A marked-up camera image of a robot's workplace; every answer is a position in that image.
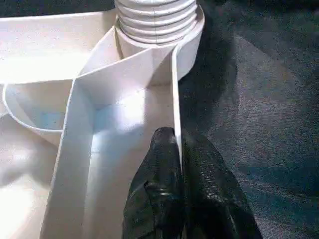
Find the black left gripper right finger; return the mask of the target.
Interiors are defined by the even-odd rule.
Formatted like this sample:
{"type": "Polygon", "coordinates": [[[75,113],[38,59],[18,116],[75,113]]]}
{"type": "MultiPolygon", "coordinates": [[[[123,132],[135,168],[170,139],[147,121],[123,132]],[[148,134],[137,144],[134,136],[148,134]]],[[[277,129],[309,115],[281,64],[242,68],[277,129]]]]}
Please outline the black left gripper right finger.
{"type": "Polygon", "coordinates": [[[188,239],[260,239],[247,198],[221,154],[205,136],[182,131],[188,239]]]}

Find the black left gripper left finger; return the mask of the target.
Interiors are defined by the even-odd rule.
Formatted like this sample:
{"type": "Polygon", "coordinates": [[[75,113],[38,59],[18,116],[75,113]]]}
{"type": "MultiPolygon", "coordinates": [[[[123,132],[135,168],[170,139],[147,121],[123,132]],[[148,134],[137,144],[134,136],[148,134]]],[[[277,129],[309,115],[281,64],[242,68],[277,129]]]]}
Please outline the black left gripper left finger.
{"type": "Polygon", "coordinates": [[[183,178],[174,129],[160,127],[131,182],[122,237],[179,239],[184,218],[183,178]]]}

